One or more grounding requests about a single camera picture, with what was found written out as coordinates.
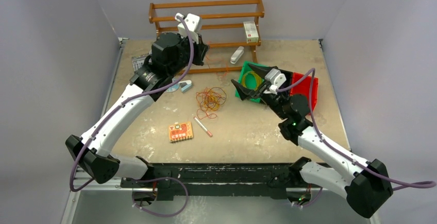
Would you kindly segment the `green plastic bin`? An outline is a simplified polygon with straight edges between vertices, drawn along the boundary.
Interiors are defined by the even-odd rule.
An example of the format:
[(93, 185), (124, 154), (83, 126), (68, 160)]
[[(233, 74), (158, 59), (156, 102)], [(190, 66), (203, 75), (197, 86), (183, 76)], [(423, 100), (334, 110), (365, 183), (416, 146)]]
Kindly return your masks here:
[(264, 79), (259, 77), (254, 71), (252, 71), (251, 68), (248, 66), (248, 63), (253, 62), (246, 61), (243, 63), (237, 82), (239, 82), (248, 89), (256, 90), (264, 82)]

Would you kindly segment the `black plastic bin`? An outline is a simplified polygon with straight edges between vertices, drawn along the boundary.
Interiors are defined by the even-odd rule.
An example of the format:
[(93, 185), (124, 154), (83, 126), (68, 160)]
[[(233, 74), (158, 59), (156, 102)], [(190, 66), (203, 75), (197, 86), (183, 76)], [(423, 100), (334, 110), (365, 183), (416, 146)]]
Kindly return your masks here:
[(289, 94), (289, 91), (290, 90), (284, 90), (284, 91), (282, 91), (282, 92), (280, 92), (279, 90), (280, 89), (285, 89), (285, 88), (287, 88), (287, 87), (289, 87), (290, 85), (291, 85), (291, 81), (292, 81), (292, 77), (293, 77), (293, 72), (289, 72), (289, 71), (285, 71), (285, 70), (281, 70), (281, 69), (279, 69), (282, 73), (284, 73), (284, 75), (285, 75), (285, 77), (286, 77), (286, 81), (285, 81), (285, 83), (278, 89), (278, 93), (277, 94), (280, 94), (280, 95), (286, 95), (286, 96), (288, 96), (288, 94)]

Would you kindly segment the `red plastic bin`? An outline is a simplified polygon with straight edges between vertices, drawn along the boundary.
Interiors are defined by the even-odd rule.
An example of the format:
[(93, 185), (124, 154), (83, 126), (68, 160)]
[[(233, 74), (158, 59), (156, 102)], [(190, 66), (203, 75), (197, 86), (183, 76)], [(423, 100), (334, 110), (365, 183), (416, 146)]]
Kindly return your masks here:
[[(303, 74), (300, 74), (300, 73), (292, 73), (291, 84), (294, 84), (297, 80), (302, 78), (302, 76), (303, 76)], [(311, 76), (308, 76), (299, 85), (297, 85), (296, 87), (294, 87), (290, 90), (290, 96), (295, 95), (295, 94), (300, 94), (300, 95), (305, 96), (307, 99), (309, 99), (310, 83), (311, 83)], [(313, 88), (311, 91), (312, 110), (315, 109), (315, 106), (317, 104), (317, 93), (318, 93), (318, 78), (315, 77), (313, 80)]]

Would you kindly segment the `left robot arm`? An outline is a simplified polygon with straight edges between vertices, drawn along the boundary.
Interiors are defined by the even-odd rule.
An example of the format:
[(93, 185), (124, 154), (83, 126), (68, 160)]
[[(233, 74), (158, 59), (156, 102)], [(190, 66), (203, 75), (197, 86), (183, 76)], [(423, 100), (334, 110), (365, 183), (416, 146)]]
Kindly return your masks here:
[(77, 167), (99, 184), (113, 177), (132, 178), (140, 187), (153, 183), (154, 174), (142, 157), (116, 156), (112, 149), (133, 121), (176, 84), (173, 79), (176, 74), (187, 72), (192, 65), (203, 65), (208, 49), (200, 33), (184, 37), (167, 32), (157, 38), (151, 53), (113, 106), (89, 130), (80, 136), (70, 135), (66, 140), (75, 161), (70, 175), (71, 190), (80, 190), (74, 187)]

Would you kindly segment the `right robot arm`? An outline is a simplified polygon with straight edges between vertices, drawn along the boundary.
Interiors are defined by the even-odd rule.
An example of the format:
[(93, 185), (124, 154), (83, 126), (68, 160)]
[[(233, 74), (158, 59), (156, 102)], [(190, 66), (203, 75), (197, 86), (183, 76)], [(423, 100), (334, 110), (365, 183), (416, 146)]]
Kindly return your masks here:
[(328, 164), (325, 168), (306, 160), (290, 171), (291, 183), (295, 186), (310, 183), (325, 188), (346, 199), (360, 216), (371, 218), (393, 195), (385, 164), (378, 159), (362, 158), (324, 136), (315, 122), (306, 118), (312, 111), (311, 101), (301, 94), (285, 96), (281, 93), (285, 75), (278, 67), (253, 63), (249, 67), (264, 81), (252, 90), (231, 80), (240, 99), (261, 99), (282, 120), (278, 127), (286, 140)]

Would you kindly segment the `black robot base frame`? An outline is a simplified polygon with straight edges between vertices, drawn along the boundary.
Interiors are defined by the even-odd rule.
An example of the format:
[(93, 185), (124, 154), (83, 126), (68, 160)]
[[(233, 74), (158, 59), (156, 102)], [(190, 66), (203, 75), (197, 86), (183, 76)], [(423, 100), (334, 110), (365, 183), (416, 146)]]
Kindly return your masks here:
[(140, 180), (123, 178), (122, 188), (151, 189), (159, 201), (175, 196), (270, 197), (308, 202), (319, 187), (306, 183), (299, 174), (303, 162), (296, 163), (155, 163)]

